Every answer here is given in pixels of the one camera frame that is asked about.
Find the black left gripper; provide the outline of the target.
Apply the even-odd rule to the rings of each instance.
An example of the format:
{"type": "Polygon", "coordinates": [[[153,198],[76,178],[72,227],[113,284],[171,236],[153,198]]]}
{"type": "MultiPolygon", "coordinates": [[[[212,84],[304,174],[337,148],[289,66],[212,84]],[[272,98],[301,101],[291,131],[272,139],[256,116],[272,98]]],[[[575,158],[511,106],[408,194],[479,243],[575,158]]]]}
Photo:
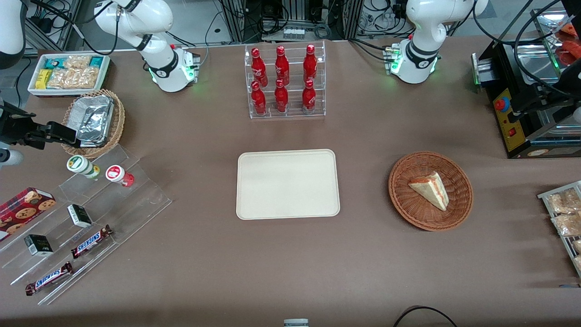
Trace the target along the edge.
{"type": "Polygon", "coordinates": [[[580,107],[580,60],[565,68],[553,84],[540,81],[543,85],[544,97],[541,100],[541,110],[563,110],[566,114],[573,114],[580,107]]]}

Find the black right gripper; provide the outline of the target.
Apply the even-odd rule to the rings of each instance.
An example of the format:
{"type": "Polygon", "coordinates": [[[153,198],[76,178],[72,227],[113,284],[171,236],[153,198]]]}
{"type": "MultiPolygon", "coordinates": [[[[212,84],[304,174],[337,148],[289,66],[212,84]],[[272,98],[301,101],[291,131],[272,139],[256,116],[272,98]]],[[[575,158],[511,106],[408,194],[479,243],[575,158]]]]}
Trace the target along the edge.
{"type": "Polygon", "coordinates": [[[1,101],[0,140],[8,145],[30,146],[44,149],[46,143],[60,143],[72,148],[81,148],[76,130],[57,122],[45,125],[34,122],[37,115],[26,112],[6,101],[1,101]]]}

